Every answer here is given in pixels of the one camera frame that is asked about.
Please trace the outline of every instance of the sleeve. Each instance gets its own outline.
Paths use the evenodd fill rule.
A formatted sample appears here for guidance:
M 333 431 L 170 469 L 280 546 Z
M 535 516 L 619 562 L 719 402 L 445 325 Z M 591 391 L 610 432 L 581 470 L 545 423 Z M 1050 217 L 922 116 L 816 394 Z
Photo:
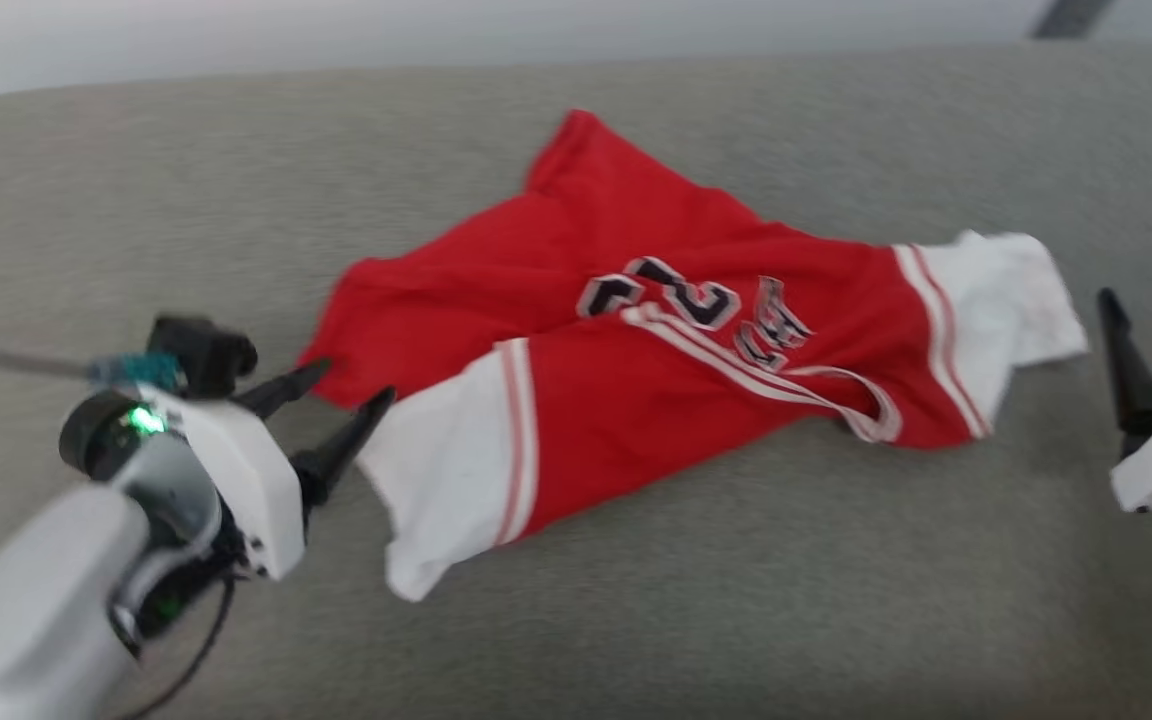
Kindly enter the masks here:
M 1028 234 L 964 232 L 945 247 L 896 247 L 927 316 L 927 371 L 971 438 L 992 432 L 1015 367 L 1087 351 L 1055 262 Z M 948 445 L 900 438 L 899 445 Z

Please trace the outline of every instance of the red jersey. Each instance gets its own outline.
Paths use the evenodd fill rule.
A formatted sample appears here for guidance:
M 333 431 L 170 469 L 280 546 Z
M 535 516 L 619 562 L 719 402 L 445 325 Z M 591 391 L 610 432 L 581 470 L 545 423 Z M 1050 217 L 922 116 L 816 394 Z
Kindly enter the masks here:
M 768 223 L 584 111 L 524 192 L 340 281 L 305 361 L 393 407 L 359 456 L 394 525 L 389 583 L 806 415 L 934 448 L 990 432 L 1017 365 L 1085 351 L 1029 236 L 870 247 Z

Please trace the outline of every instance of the red stripe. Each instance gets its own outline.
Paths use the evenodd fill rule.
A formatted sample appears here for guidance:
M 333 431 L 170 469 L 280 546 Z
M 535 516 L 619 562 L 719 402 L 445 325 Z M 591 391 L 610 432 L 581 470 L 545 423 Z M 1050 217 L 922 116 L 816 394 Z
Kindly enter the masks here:
M 509 445 L 511 456 L 509 457 L 509 492 L 503 501 L 503 518 L 500 520 L 500 529 L 497 532 L 493 546 L 505 544 L 513 524 L 513 516 L 517 511 L 518 491 L 522 484 L 522 402 L 518 397 L 518 379 L 513 365 L 511 343 L 500 346 L 500 357 L 503 361 L 503 387 L 509 402 Z
M 984 416 L 980 415 L 980 410 L 977 409 L 977 406 L 975 406 L 972 396 L 969 395 L 967 388 L 963 386 L 963 381 L 958 379 L 958 370 L 954 365 L 955 323 L 954 305 L 950 303 L 950 296 L 947 295 L 945 288 L 941 287 L 941 283 L 937 282 L 937 275 L 933 275 L 932 270 L 929 268 L 927 259 L 923 258 L 922 247 L 910 245 L 910 248 L 914 250 L 915 260 L 918 262 L 918 270 L 923 273 L 923 276 L 927 279 L 927 282 L 932 283 L 932 290 L 935 291 L 935 296 L 941 301 L 941 308 L 945 310 L 945 347 L 942 348 L 945 357 L 942 357 L 942 362 L 946 367 L 950 370 L 950 379 L 954 381 L 954 387 L 957 388 L 961 395 L 963 395 L 963 400 L 965 400 L 968 409 L 972 410 L 972 418 L 977 420 L 980 432 L 987 433 L 990 424 L 984 419 Z

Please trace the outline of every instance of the gray table surface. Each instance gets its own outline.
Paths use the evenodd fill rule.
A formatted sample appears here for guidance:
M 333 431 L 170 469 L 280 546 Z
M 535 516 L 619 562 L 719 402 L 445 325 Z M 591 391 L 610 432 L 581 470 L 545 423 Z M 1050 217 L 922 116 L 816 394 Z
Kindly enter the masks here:
M 296 357 L 334 278 L 516 191 L 596 111 L 767 218 L 876 243 L 1028 232 L 1152 357 L 1152 47 L 339 70 L 0 97 L 0 342 L 136 348 L 160 309 Z M 1100 341 L 1096 339 L 1097 350 Z M 0 376 L 0 541 L 77 482 L 82 388 Z M 342 416 L 279 418 L 288 447 Z M 1117 510 L 1098 357 L 1021 373 L 996 437 L 805 420 L 453 570 L 408 605 L 357 475 L 248 584 L 165 717 L 1152 717 L 1152 518 Z M 120 706 L 182 669 L 211 602 Z

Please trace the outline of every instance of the green light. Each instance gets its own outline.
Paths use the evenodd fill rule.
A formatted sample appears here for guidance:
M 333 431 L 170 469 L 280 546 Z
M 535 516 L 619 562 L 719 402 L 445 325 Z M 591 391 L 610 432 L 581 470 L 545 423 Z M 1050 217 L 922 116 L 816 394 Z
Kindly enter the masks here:
M 136 432 L 142 435 L 152 435 L 168 432 L 168 423 L 164 418 L 151 414 L 145 407 L 137 407 L 127 415 L 127 424 L 132 425 Z

